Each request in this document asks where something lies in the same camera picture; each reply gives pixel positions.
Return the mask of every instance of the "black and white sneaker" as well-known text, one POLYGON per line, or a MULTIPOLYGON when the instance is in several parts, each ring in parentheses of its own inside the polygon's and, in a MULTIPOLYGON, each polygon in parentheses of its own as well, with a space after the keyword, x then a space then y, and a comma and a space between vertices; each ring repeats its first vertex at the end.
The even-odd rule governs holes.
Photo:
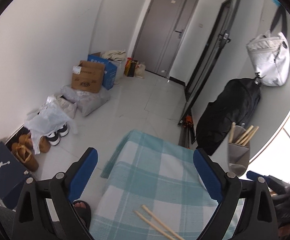
POLYGON ((68 127, 66 124, 64 124, 64 126, 62 128, 60 128, 58 131, 57 131, 58 135, 61 136, 61 137, 64 137, 65 135, 68 134, 68 127))
POLYGON ((60 137, 58 136, 57 132, 53 132, 46 136, 47 140, 49 141, 50 145, 58 145, 60 142, 60 137))

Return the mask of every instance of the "white tote bag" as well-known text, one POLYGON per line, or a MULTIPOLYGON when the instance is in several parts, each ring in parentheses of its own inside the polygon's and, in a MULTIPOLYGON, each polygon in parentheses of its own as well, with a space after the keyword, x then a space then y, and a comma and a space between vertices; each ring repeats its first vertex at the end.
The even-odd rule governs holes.
POLYGON ((290 50, 286 36, 286 11, 281 5, 276 11, 271 29, 246 45, 254 72, 263 85, 276 87, 286 83, 290 68, 290 50), (281 16, 282 32, 271 37, 281 16))

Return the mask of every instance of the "door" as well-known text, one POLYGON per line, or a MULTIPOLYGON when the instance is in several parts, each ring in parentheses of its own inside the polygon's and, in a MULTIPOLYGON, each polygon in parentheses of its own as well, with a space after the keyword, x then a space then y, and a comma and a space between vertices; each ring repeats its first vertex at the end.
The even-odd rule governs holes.
POLYGON ((214 27, 212 29, 212 33, 210 37, 208 38, 208 41, 205 45, 205 49, 197 63, 197 66, 191 76, 191 79, 189 80, 189 83, 187 84, 185 88, 185 93, 189 97, 191 93, 193 92, 199 78, 202 75, 202 72, 204 70, 204 66, 207 63, 207 60, 210 58, 216 43, 218 42, 219 39, 219 34, 222 32, 222 28, 225 24, 225 19, 229 10, 231 4, 231 0, 226 0, 224 3, 221 5, 221 9, 218 13, 217 19, 215 21, 214 27))
POLYGON ((168 76, 198 0, 152 0, 133 58, 146 70, 168 76))
POLYGON ((233 21, 236 16, 236 12, 241 0, 231 0, 228 8, 224 7, 226 11, 225 15, 221 17, 224 18, 223 24, 221 27, 217 27, 217 30, 220 32, 215 32, 215 36, 213 37, 212 41, 208 48, 208 53, 203 55, 201 60, 201 65, 199 66, 197 73, 192 78, 193 82, 189 86, 191 89, 191 94, 185 103, 183 113, 180 119, 180 123, 185 119, 186 115, 189 113, 190 109, 192 108, 193 104, 195 103, 198 95, 202 91, 210 73, 212 72, 216 61, 221 54, 222 49, 226 45, 226 43, 230 42, 229 39, 231 27, 233 25, 233 21))

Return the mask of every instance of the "plaid blanket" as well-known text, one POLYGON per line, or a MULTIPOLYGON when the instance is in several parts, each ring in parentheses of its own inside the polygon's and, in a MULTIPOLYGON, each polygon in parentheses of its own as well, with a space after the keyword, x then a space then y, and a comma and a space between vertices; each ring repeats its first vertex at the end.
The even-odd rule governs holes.
MULTIPOLYGON (((218 205, 199 183, 192 150, 137 130, 117 146, 101 176, 108 175, 90 227, 95 240, 166 239, 133 212, 158 225, 142 210, 143 204, 184 239, 196 240, 218 205)), ((224 239, 232 237, 242 204, 224 239)))

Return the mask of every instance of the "shoe box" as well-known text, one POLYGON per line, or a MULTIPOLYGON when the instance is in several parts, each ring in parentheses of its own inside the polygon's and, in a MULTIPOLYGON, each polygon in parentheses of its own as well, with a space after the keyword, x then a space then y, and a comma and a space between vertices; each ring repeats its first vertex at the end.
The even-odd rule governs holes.
POLYGON ((30 172, 11 153, 8 147, 0 142, 0 199, 9 209, 14 209, 30 172))

